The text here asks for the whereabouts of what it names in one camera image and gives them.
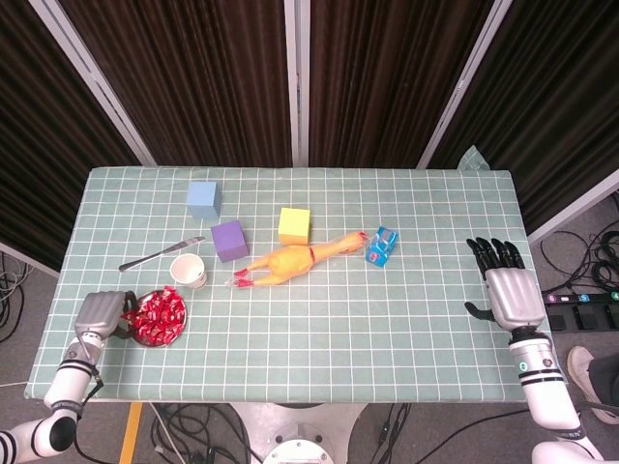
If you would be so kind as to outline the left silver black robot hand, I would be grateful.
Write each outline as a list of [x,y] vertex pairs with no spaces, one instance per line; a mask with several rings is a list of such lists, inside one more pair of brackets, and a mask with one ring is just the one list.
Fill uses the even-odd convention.
[[134,329],[121,327],[123,316],[137,308],[133,291],[103,291],[89,293],[78,312],[74,330],[78,336],[97,335],[101,340],[111,336],[121,339],[131,338]]

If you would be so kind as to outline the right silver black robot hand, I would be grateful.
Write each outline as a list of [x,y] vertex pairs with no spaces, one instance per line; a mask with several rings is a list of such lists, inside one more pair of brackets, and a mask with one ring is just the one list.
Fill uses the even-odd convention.
[[538,328],[545,320],[545,304],[535,273],[525,268],[518,248],[495,238],[487,241],[477,237],[466,243],[473,251],[491,304],[490,309],[481,310],[466,302],[469,314],[495,322],[509,333]]

